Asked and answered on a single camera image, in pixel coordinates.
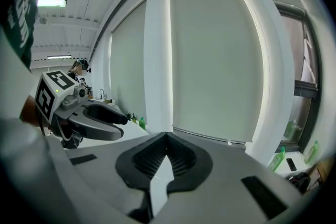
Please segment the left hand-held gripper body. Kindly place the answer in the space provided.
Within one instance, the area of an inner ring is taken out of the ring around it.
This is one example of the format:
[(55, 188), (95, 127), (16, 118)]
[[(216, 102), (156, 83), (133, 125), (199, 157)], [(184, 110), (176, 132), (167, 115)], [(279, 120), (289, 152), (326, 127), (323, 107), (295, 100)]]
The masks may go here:
[(57, 109), (64, 112), (78, 107), (89, 101), (87, 89), (75, 79), (61, 70), (43, 72), (40, 76), (36, 96), (36, 114), (42, 134), (44, 128), (49, 128), (53, 134), (62, 139), (66, 149), (77, 148), (82, 142), (80, 135), (67, 123), (69, 115), (62, 119), (56, 114)]

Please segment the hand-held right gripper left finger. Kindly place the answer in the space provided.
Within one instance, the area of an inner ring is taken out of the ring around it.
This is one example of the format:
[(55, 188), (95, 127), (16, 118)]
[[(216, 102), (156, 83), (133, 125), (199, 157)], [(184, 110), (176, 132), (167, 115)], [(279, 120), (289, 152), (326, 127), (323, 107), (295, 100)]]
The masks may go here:
[(168, 201), (168, 159), (159, 165), (148, 192), (128, 187), (116, 171), (120, 154), (151, 138), (145, 135), (74, 150), (65, 150), (59, 140), (49, 138), (57, 175), (81, 223), (139, 223), (141, 216), (156, 222)]

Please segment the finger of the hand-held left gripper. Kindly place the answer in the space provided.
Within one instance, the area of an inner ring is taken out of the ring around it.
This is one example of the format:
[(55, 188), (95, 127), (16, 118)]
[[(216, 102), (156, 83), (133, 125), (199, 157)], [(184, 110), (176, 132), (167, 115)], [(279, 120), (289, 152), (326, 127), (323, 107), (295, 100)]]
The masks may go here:
[(128, 122), (125, 114), (104, 102), (89, 100), (82, 104), (81, 108), (85, 117), (106, 125), (126, 125)]
[(91, 140), (115, 141), (123, 137), (123, 130), (113, 124), (105, 124), (83, 114), (71, 115), (68, 118), (74, 132)]

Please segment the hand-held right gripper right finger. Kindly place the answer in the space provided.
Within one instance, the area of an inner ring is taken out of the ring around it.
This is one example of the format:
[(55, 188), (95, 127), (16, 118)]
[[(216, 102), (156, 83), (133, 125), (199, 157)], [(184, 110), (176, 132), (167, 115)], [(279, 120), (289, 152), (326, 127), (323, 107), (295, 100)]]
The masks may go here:
[[(177, 132), (177, 136), (206, 150), (213, 168), (195, 190), (173, 193), (156, 217), (157, 223), (291, 223), (301, 194), (281, 176), (254, 160), (243, 149), (215, 140)], [(270, 219), (242, 180), (255, 176), (285, 206)]]

